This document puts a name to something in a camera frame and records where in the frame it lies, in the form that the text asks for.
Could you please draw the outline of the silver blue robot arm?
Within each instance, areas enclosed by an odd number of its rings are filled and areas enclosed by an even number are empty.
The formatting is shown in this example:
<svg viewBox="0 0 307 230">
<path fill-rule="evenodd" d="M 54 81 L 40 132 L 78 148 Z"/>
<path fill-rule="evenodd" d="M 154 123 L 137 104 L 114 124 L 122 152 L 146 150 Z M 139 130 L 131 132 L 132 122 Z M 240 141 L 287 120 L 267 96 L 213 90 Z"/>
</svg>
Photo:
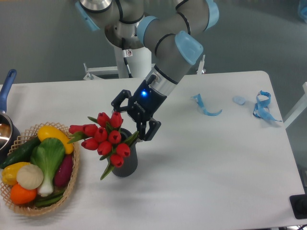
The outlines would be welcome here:
<svg viewBox="0 0 307 230">
<path fill-rule="evenodd" d="M 217 4 L 176 0 L 167 20 L 146 15 L 142 0 L 79 0 L 75 6 L 91 30 L 105 32 L 119 77 L 142 78 L 134 93 L 123 90 L 111 104 L 128 113 L 140 140 L 151 140 L 161 125 L 153 115 L 203 53 L 194 37 L 218 22 Z"/>
</svg>

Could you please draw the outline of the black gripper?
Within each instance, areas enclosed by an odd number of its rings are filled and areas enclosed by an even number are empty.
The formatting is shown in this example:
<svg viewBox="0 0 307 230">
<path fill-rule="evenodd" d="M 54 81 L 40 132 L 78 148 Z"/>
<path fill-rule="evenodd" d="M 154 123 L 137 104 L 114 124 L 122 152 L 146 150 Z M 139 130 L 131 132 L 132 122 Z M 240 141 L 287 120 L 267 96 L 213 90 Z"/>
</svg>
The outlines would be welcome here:
<svg viewBox="0 0 307 230">
<path fill-rule="evenodd" d="M 149 87 L 144 80 L 133 95 L 129 90 L 122 90 L 111 102 L 112 112 L 127 112 L 136 122 L 138 138 L 143 141 L 151 141 L 161 126 L 161 122 L 152 117 L 166 98 L 167 96 Z M 126 99 L 127 105 L 121 106 Z"/>
</svg>

